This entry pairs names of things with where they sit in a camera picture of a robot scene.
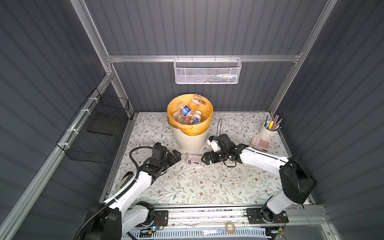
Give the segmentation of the purple grape label bottle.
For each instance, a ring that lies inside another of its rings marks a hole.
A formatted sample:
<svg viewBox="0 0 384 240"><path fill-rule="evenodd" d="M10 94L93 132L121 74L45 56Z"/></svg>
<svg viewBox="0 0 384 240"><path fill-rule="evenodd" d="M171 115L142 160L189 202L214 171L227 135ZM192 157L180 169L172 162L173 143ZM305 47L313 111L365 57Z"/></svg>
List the purple grape label bottle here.
<svg viewBox="0 0 384 240"><path fill-rule="evenodd" d="M205 165L205 163L202 162L202 156L194 155L194 154L187 154L186 155L186 163L189 165L195 165L195 166L204 166Z"/></svg>

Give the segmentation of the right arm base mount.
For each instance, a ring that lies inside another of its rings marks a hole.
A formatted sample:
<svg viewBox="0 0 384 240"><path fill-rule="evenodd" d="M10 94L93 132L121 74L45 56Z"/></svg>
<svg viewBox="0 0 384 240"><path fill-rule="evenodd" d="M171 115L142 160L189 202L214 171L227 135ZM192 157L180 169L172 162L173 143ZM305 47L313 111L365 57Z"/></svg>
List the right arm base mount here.
<svg viewBox="0 0 384 240"><path fill-rule="evenodd" d="M289 222L285 211L279 215L264 208L247 208L243 215L248 219L250 224L287 224Z"/></svg>

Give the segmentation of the orange milk tea bottle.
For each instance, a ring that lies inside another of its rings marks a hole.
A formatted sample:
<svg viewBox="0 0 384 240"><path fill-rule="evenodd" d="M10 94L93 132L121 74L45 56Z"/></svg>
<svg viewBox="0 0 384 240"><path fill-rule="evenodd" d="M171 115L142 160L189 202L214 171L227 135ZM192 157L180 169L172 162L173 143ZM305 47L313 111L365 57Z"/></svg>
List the orange milk tea bottle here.
<svg viewBox="0 0 384 240"><path fill-rule="evenodd" d="M202 119L202 113L200 111L196 111L192 117L191 123L193 125L199 124L201 122L201 119Z"/></svg>

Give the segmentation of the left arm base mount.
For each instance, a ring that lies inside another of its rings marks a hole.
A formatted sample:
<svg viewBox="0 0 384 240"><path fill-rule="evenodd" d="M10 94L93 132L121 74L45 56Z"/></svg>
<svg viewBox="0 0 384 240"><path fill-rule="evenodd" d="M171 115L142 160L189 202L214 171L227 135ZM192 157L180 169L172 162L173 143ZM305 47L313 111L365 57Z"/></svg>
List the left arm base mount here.
<svg viewBox="0 0 384 240"><path fill-rule="evenodd" d="M155 210L153 214L149 215L149 218L138 227L167 227L169 219L169 211Z"/></svg>

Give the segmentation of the orange cap clear bottle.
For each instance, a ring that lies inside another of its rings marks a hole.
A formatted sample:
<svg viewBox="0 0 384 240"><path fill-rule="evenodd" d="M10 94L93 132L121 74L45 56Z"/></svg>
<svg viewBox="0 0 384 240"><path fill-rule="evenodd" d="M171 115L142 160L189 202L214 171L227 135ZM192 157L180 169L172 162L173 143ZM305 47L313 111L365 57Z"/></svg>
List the orange cap clear bottle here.
<svg viewBox="0 0 384 240"><path fill-rule="evenodd" d="M196 111L200 105L206 105L206 102L203 100L203 97L201 95L194 94L189 103L189 107L192 110Z"/></svg>

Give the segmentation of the pepsi blue label bottle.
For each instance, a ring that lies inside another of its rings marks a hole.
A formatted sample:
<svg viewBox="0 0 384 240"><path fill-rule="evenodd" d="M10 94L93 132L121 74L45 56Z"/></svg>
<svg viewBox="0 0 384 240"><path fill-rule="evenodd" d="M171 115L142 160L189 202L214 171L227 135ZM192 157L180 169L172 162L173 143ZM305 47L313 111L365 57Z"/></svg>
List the pepsi blue label bottle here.
<svg viewBox="0 0 384 240"><path fill-rule="evenodd" d="M186 118L188 120L192 120L196 115L196 111L191 109L189 106L184 106L179 109L178 114L176 115L176 120L180 120L181 118Z"/></svg>

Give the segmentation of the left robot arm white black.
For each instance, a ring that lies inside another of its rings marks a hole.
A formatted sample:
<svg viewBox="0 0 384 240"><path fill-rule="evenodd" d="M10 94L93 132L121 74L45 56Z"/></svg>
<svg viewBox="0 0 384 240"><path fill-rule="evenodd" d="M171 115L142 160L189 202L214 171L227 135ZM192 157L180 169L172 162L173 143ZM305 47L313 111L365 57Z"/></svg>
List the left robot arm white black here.
<svg viewBox="0 0 384 240"><path fill-rule="evenodd" d="M135 206L132 204L168 168L180 162L182 157L179 151L169 151L167 147L156 143L150 147L152 156L139 166L133 153L141 148L136 147L129 152L136 174L112 197L91 205L85 222L75 233L75 240L120 240L137 225L151 224L154 207L146 202L138 202Z"/></svg>

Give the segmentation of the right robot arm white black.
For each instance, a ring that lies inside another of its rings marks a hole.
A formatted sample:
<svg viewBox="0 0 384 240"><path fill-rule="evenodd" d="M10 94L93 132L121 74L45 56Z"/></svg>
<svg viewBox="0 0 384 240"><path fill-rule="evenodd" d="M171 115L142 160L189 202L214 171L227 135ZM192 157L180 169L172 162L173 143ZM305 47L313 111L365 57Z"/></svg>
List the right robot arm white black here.
<svg viewBox="0 0 384 240"><path fill-rule="evenodd" d="M313 173L305 163L301 163L299 157L278 157L245 144L235 145L226 134L211 136L207 143L213 150L204 153L201 158L206 165L230 160L255 166L280 178L282 189L262 206L261 214L268 223L277 219L291 205L302 205L317 185Z"/></svg>

